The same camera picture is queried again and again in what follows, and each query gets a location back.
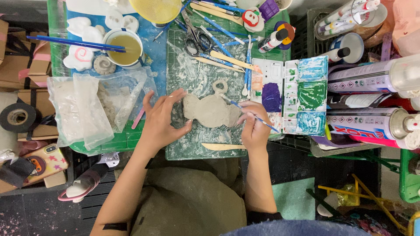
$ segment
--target hand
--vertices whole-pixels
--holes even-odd
[[[146,122],[137,145],[143,145],[143,148],[157,152],[191,131],[192,120],[188,120],[185,126],[180,129],[171,126],[172,106],[176,102],[181,102],[181,98],[185,97],[187,93],[183,89],[175,90],[169,96],[161,96],[154,107],[149,103],[150,98],[154,95],[153,90],[146,94],[143,99]]]
[[[242,124],[246,120],[244,130],[242,131],[242,143],[250,154],[267,151],[267,140],[271,129],[256,120],[255,117],[261,118],[263,121],[271,124],[268,119],[267,111],[261,103],[244,101],[240,102],[244,113],[238,120],[238,124]]]

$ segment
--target tape roll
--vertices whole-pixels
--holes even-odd
[[[9,105],[0,113],[0,126],[15,133],[34,130],[41,120],[41,113],[23,102]]]

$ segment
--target pink star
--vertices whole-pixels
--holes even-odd
[[[54,156],[50,156],[50,157],[49,157],[49,159],[50,159],[50,160],[57,161],[57,159],[56,159]]]

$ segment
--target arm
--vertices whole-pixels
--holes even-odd
[[[245,207],[248,211],[276,213],[277,207],[271,188],[268,170],[267,140],[270,128],[255,120],[255,116],[270,124],[267,112],[260,103],[245,101],[240,103],[244,113],[238,120],[246,120],[242,131],[242,142],[248,150],[249,165],[245,185]]]
[[[172,106],[186,95],[183,89],[174,91],[170,96],[160,97],[154,107],[149,103],[153,94],[151,91],[143,99],[146,122],[142,136],[102,205],[90,235],[129,235],[130,222],[140,201],[147,163],[159,149],[191,131],[192,120],[180,129],[171,126]],[[105,224],[112,223],[127,223],[127,231],[103,230]]]

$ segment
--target black floor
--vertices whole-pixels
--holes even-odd
[[[272,184],[315,177],[315,186],[342,187],[355,173],[378,194],[378,165],[367,161],[308,157],[306,152],[279,144],[267,146]],[[248,161],[241,161],[246,173]],[[115,181],[112,172],[80,203],[58,201],[58,192],[0,197],[0,236],[89,235],[99,209]],[[319,195],[326,192],[315,188]]]

